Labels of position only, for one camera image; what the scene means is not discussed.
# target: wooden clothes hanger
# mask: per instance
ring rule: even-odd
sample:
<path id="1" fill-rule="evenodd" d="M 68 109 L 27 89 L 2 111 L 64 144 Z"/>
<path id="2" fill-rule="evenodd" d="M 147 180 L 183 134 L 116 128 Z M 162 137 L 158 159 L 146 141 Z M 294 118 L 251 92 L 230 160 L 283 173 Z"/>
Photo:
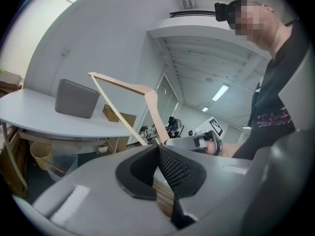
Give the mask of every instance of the wooden clothes hanger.
<path id="1" fill-rule="evenodd" d="M 105 92 L 100 87 L 99 83 L 97 82 L 96 78 L 102 81 L 106 81 L 110 84 L 119 86 L 121 88 L 127 89 L 129 91 L 135 92 L 137 94 L 143 95 L 145 98 L 145 101 L 147 103 L 148 109 L 150 111 L 153 123 L 155 124 L 157 128 L 158 135 L 161 139 L 161 143 L 164 144 L 165 141 L 169 139 L 169 136 L 166 132 L 165 126 L 161 120 L 161 117 L 158 114 L 158 95 L 157 92 L 155 92 L 152 88 L 143 86 L 143 85 L 135 85 L 126 83 L 120 80 L 116 80 L 114 78 L 108 77 L 106 75 L 91 72 L 88 73 L 96 84 L 96 87 L 100 91 L 101 95 L 104 97 L 108 105 L 113 109 L 115 114 L 118 116 L 119 120 L 126 126 L 126 128 L 131 132 L 131 134 L 142 144 L 147 145 L 146 142 L 139 136 L 137 132 L 133 130 L 133 128 L 129 125 L 129 123 L 124 119 L 124 117 L 119 113 L 119 111 L 115 108 L 113 103 L 110 101 L 110 99 L 107 97 Z"/>

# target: ceiling light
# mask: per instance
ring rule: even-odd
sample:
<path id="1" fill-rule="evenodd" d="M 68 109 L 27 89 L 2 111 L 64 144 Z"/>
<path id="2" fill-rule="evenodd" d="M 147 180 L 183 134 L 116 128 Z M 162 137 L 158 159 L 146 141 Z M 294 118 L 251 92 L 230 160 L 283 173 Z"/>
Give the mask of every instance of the ceiling light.
<path id="1" fill-rule="evenodd" d="M 216 95 L 212 98 L 212 100 L 217 101 L 220 99 L 222 95 L 230 88 L 228 85 L 223 85 L 219 91 L 216 93 Z"/>

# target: white curved table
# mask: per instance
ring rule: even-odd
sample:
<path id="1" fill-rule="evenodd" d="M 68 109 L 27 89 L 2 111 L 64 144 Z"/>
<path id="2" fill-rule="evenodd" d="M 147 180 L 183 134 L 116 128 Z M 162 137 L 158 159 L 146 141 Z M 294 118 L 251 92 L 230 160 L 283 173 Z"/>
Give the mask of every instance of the white curved table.
<path id="1" fill-rule="evenodd" d="M 0 120 L 3 125 L 5 146 L 7 147 L 9 157 L 15 171 L 26 188 L 27 184 L 12 155 L 12 148 L 6 131 L 6 123 L 23 129 L 57 136 L 118 138 L 131 135 L 121 122 L 108 121 L 100 109 L 96 109 L 90 119 L 61 114 L 55 111 L 55 98 L 29 89 L 21 89 L 12 92 L 0 99 Z M 34 136 L 20 133 L 20 137 L 32 140 Z M 91 145 L 89 142 L 69 143 Z"/>

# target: man's hand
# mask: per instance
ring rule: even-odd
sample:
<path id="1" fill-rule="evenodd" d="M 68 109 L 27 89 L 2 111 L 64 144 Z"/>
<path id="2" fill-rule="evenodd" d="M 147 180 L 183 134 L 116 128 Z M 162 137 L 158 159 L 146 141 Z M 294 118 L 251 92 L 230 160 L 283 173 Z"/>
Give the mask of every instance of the man's hand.
<path id="1" fill-rule="evenodd" d="M 209 155 L 215 154 L 215 144 L 213 141 L 205 141 L 207 150 L 206 153 Z M 242 146 L 243 144 L 223 144 L 222 145 L 222 151 L 218 156 L 223 157 L 232 157 L 235 152 Z"/>

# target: gray storage box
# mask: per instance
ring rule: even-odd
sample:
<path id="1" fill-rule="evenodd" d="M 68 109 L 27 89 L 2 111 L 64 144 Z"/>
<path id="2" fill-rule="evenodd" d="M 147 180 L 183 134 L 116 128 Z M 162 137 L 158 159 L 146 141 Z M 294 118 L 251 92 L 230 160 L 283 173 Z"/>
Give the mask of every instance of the gray storage box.
<path id="1" fill-rule="evenodd" d="M 59 80 L 55 110 L 58 113 L 91 118 L 99 93 L 70 80 Z"/>

